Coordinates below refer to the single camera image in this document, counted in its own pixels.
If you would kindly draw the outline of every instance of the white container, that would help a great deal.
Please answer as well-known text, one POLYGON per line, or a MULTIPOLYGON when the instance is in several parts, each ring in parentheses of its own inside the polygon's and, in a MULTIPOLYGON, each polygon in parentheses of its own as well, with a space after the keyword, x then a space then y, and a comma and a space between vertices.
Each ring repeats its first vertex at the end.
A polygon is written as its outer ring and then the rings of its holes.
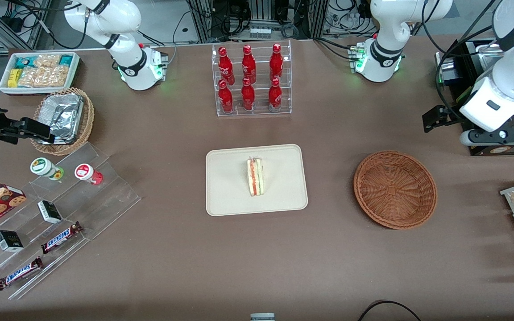
POLYGON ((302 210, 308 204, 303 156, 295 144, 212 150, 206 156, 206 210, 211 216, 302 210), (251 196, 247 159, 263 160, 265 193, 251 196))
POLYGON ((37 94, 48 94, 55 93, 56 91, 62 89, 68 89, 71 87, 73 83, 73 79, 75 78, 75 73, 77 71, 77 66, 79 63, 80 57, 73 51, 43 51, 43 52, 31 52, 31 53, 13 53, 9 57, 9 61, 7 66, 5 67, 4 75, 1 77, 0 81, 0 91, 4 94, 8 95, 37 95, 37 94), (37 88, 28 88, 28 87, 8 87, 9 73, 11 70, 15 68, 17 60, 19 58, 27 57, 28 55, 63 55, 63 56, 73 56, 73 60, 71 61, 71 65, 69 66, 69 73, 67 73, 67 79, 65 80, 65 85, 62 87, 37 87, 37 88))

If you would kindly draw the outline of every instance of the aluminum foil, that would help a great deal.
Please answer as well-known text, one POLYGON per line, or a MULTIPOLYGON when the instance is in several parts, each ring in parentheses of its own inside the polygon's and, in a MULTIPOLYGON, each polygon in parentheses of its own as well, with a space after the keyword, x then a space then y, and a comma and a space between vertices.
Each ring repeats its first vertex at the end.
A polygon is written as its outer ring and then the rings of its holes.
POLYGON ((43 101, 37 121, 51 127, 54 144, 72 144, 77 140, 84 99, 77 94, 50 96, 43 101))

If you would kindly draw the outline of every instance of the red bottle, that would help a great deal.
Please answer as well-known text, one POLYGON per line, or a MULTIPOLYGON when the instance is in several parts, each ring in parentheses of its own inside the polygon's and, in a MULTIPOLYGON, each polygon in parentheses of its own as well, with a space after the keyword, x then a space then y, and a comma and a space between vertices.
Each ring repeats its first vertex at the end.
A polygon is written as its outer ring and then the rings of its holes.
POLYGON ((220 47, 218 52, 220 53, 220 73, 222 78, 227 81, 227 85, 232 86, 235 83, 235 77, 233 75, 233 64, 231 59, 227 57, 227 49, 220 47))
POLYGON ((248 77, 243 79, 241 96, 243 96, 243 108, 247 111, 253 110, 253 106, 255 105, 255 89, 253 89, 251 80, 248 77))
POLYGON ((220 85, 218 96, 220 96, 223 112, 226 114, 231 114, 233 112, 233 96, 231 95, 231 91, 229 88, 227 88, 227 83, 225 80, 220 79, 218 84, 220 85))
POLYGON ((269 110, 277 112, 281 108, 281 95, 283 91, 279 87, 279 79, 275 78, 271 81, 271 88, 269 88, 269 110))
POLYGON ((281 45, 275 43, 273 45, 273 55, 271 55, 271 60, 269 60, 269 78, 273 81, 275 78, 281 79, 282 75, 283 57, 281 56, 281 45))
POLYGON ((255 57, 251 53, 250 45, 243 46, 243 61, 241 61, 241 65, 243 66, 243 77, 248 77, 251 83, 255 83, 257 81, 257 68, 255 67, 255 57))

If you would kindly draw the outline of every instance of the brown table surface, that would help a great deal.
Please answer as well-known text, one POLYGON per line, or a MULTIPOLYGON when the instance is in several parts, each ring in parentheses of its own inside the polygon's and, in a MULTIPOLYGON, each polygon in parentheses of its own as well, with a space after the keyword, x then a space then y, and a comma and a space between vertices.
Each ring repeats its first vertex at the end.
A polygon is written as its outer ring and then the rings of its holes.
MULTIPOLYGON (((498 194, 514 185, 514 156, 468 156, 458 126, 424 134, 421 115, 440 102, 430 41, 410 39, 385 83, 312 41, 292 50, 293 114, 260 119, 216 116, 211 45, 179 47, 167 81, 143 92, 120 81, 107 51, 80 51, 90 141, 143 199, 22 299, 0 293, 0 320, 355 320, 378 299, 425 321, 514 316, 514 221, 498 194), (206 153, 273 144, 302 148, 308 207, 208 215, 206 153), (420 228, 384 228, 352 195, 359 162, 388 149, 414 155, 437 183, 420 228)), ((40 100, 2 94, 0 106, 29 116, 40 100)), ((28 140, 0 142, 0 182, 33 180, 37 156, 28 140)), ((380 306, 366 320, 377 317, 410 316, 380 306)))

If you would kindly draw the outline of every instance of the brown wicker basket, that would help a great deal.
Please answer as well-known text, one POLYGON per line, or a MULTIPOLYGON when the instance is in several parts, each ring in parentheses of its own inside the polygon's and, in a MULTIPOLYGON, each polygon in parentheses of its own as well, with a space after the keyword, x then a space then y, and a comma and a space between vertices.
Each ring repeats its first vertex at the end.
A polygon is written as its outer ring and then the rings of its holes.
POLYGON ((396 230, 420 226, 437 204, 437 188, 430 172, 401 152, 387 150, 365 158, 356 169, 353 185, 366 214, 396 230))
MULTIPOLYGON (((46 154, 52 154, 55 156, 64 156, 69 155, 75 150, 78 150, 80 146, 83 146, 84 143, 87 142, 88 137, 90 136, 90 132, 92 130, 92 122, 94 121, 94 106, 92 105, 92 101, 88 99, 88 96, 84 91, 78 88, 69 88, 61 91, 57 91, 56 93, 50 94, 53 95, 66 95, 66 94, 78 94, 84 99, 83 106, 83 114, 80 118, 80 125, 78 130, 78 138, 77 140, 70 145, 44 145, 31 140, 31 143, 35 146, 35 148, 39 152, 44 152, 46 154)), ((35 119, 39 118, 39 113, 41 112, 41 106, 43 105, 43 101, 39 104, 39 108, 35 111, 35 119)))

